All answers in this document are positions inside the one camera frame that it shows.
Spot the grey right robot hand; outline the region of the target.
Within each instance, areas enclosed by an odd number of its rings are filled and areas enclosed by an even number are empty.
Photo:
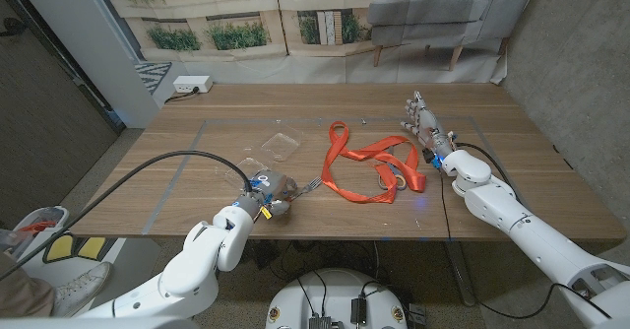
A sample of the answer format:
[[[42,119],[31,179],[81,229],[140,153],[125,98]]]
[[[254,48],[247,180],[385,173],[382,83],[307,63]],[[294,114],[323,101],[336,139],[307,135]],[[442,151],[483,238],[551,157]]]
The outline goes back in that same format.
[[[402,121],[401,125],[409,130],[423,147],[440,158],[445,158],[453,152],[447,133],[433,112],[426,107],[419,91],[415,91],[413,98],[407,100],[405,111],[410,121]]]

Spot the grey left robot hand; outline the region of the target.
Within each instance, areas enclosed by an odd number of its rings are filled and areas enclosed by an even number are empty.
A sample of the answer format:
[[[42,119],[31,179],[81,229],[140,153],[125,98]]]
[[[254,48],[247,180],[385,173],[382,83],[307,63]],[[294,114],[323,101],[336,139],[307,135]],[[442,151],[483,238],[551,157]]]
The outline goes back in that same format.
[[[289,198],[296,192],[295,181],[285,174],[264,169],[253,175],[233,206],[245,210],[253,219],[262,215],[267,220],[285,214]]]

